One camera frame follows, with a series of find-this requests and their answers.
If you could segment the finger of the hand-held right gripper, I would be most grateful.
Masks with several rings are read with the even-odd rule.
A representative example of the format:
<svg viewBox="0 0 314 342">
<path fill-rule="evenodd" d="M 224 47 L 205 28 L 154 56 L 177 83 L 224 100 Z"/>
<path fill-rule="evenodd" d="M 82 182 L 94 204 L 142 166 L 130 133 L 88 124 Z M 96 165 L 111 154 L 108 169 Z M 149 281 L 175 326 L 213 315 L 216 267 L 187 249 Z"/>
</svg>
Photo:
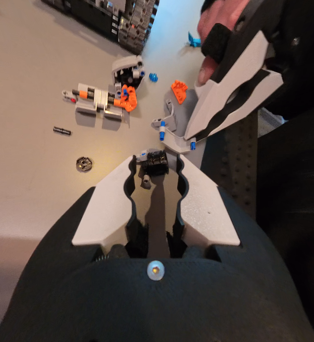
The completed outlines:
<svg viewBox="0 0 314 342">
<path fill-rule="evenodd" d="M 200 141 L 247 117 L 282 85 L 280 73 L 264 69 L 241 85 L 210 80 L 193 112 L 193 138 Z"/>
<path fill-rule="evenodd" d="M 185 131 L 185 140 L 205 137 L 244 118 L 269 93 L 261 91 L 269 79 L 263 70 L 268 41 L 262 31 L 257 32 L 221 81 L 210 79 L 204 86 L 195 87 L 198 103 Z"/>
</svg>

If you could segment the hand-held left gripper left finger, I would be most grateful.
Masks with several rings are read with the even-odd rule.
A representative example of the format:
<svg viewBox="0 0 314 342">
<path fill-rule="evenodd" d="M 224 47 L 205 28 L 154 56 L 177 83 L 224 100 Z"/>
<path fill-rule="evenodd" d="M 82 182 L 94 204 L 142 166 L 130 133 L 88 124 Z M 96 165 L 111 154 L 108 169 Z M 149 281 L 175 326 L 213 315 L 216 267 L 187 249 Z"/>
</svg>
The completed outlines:
<svg viewBox="0 0 314 342">
<path fill-rule="evenodd" d="M 73 246 L 125 246 L 137 233 L 137 211 L 132 194 L 137 172 L 135 155 L 129 156 L 103 178 L 72 239 Z"/>
</svg>

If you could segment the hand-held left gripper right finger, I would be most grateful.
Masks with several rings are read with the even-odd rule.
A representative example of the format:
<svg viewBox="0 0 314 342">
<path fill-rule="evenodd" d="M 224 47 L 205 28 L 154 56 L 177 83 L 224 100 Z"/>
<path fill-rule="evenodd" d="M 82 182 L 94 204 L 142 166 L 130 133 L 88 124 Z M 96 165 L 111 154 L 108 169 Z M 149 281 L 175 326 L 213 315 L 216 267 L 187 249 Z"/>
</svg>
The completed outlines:
<svg viewBox="0 0 314 342">
<path fill-rule="evenodd" d="M 187 246 L 239 246 L 233 225 L 218 185 L 184 155 L 177 155 L 176 226 Z"/>
</svg>

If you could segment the grey curved brick panel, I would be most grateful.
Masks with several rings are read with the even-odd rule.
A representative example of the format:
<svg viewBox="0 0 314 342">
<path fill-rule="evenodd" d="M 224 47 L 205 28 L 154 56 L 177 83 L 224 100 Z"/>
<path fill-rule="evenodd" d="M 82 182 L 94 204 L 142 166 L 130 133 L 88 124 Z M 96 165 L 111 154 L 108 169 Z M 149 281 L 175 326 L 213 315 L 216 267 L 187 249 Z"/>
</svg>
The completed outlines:
<svg viewBox="0 0 314 342">
<path fill-rule="evenodd" d="M 160 123 L 165 122 L 164 139 L 161 143 L 177 154 L 184 154 L 198 168 L 201 165 L 206 141 L 196 142 L 195 149 L 191 150 L 190 141 L 184 139 L 187 125 L 193 110 L 198 102 L 194 89 L 186 90 L 186 99 L 179 104 L 172 90 L 164 97 L 162 113 L 152 121 L 155 130 L 160 129 Z"/>
</svg>

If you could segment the black toy wheel hub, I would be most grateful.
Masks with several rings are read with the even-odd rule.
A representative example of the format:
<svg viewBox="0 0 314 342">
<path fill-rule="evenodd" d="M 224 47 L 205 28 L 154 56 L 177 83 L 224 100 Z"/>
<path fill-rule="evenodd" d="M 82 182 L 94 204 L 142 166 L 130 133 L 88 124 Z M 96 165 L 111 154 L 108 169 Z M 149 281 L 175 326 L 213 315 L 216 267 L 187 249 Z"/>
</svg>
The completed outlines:
<svg viewBox="0 0 314 342">
<path fill-rule="evenodd" d="M 151 178 L 164 176 L 169 173 L 169 165 L 165 150 L 157 150 L 149 148 L 143 150 L 141 154 L 136 156 L 137 164 L 140 165 L 142 183 L 144 189 L 151 188 Z"/>
</svg>

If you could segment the person's right hand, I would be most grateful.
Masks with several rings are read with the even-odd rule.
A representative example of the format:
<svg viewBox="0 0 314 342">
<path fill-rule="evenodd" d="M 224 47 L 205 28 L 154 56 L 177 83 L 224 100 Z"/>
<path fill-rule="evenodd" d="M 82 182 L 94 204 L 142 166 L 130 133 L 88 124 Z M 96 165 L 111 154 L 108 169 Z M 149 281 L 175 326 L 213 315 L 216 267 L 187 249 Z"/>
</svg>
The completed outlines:
<svg viewBox="0 0 314 342">
<path fill-rule="evenodd" d="M 197 26 L 202 46 L 215 24 L 220 23 L 232 31 L 248 3 L 249 0 L 205 1 Z M 199 70 L 197 83 L 205 84 L 218 66 L 219 64 L 213 58 L 206 56 Z"/>
</svg>

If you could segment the orange brick piece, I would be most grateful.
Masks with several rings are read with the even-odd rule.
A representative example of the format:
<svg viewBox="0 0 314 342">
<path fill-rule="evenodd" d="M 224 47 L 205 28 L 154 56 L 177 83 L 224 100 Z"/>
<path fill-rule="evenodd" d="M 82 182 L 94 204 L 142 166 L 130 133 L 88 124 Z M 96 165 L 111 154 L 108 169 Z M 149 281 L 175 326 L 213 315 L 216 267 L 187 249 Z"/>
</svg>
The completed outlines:
<svg viewBox="0 0 314 342">
<path fill-rule="evenodd" d="M 186 83 L 182 81 L 175 80 L 172 83 L 171 90 L 173 94 L 175 95 L 176 100 L 179 103 L 179 105 L 182 105 L 183 102 L 185 101 L 187 89 L 188 89 L 188 86 L 186 85 Z"/>
</svg>

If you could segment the black dimpled mat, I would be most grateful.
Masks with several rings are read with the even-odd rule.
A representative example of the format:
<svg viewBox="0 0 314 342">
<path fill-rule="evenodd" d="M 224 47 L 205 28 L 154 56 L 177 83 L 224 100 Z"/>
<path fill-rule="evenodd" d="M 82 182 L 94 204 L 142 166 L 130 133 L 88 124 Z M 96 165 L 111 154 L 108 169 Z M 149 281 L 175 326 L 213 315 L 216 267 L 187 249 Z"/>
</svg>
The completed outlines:
<svg viewBox="0 0 314 342">
<path fill-rule="evenodd" d="M 201 171 L 256 219 L 257 112 L 206 139 Z"/>
</svg>

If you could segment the black round brick plate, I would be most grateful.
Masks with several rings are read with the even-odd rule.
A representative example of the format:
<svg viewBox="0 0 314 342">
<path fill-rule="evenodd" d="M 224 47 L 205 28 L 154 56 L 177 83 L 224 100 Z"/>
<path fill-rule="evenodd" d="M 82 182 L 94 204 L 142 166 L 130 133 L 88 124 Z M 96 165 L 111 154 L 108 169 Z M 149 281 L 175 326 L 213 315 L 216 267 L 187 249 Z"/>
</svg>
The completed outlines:
<svg viewBox="0 0 314 342">
<path fill-rule="evenodd" d="M 76 160 L 76 169 L 79 172 L 85 173 L 92 169 L 93 161 L 88 157 L 79 157 Z"/>
</svg>

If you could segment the light blue plastic part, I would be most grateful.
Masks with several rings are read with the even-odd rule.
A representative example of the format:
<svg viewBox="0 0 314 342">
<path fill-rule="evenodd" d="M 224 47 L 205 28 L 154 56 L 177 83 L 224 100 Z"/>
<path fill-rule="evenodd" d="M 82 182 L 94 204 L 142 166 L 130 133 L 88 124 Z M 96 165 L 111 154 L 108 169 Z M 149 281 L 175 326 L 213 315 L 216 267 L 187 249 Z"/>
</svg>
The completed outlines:
<svg viewBox="0 0 314 342">
<path fill-rule="evenodd" d="M 200 38 L 194 37 L 190 31 L 188 31 L 188 41 L 185 43 L 186 47 L 201 48 L 202 41 Z"/>
</svg>

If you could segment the grey dome brick assembly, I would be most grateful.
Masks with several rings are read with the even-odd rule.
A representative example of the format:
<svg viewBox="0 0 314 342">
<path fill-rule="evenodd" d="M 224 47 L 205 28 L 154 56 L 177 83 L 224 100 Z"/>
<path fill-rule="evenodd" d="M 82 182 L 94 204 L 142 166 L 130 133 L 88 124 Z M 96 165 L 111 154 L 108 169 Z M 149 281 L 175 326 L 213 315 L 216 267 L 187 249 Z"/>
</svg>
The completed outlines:
<svg viewBox="0 0 314 342">
<path fill-rule="evenodd" d="M 116 60 L 112 64 L 111 75 L 117 96 L 121 96 L 124 85 L 137 90 L 146 75 L 142 57 L 132 55 Z"/>
</svg>

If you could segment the grey orange axle assembly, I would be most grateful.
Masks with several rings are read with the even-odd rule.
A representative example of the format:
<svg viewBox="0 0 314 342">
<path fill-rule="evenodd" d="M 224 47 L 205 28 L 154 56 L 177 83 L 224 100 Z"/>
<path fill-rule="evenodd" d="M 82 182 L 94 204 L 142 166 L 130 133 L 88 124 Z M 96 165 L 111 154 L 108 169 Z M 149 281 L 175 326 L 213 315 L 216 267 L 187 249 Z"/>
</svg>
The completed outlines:
<svg viewBox="0 0 314 342">
<path fill-rule="evenodd" d="M 139 85 L 115 83 L 108 89 L 79 83 L 77 89 L 62 90 L 62 99 L 74 105 L 78 126 L 94 128 L 98 120 L 100 127 L 117 131 L 121 124 L 130 126 L 130 114 L 138 105 Z"/>
</svg>

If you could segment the tracked toy brick robot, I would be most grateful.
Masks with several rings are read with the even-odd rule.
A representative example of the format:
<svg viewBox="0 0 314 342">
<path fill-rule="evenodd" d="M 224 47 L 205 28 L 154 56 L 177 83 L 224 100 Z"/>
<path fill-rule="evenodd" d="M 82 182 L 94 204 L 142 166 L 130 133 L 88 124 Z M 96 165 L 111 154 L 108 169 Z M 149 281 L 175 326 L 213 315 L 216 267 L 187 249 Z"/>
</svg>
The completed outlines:
<svg viewBox="0 0 314 342">
<path fill-rule="evenodd" d="M 141 55 L 151 33 L 159 0 L 47 0 L 134 55 Z"/>
</svg>

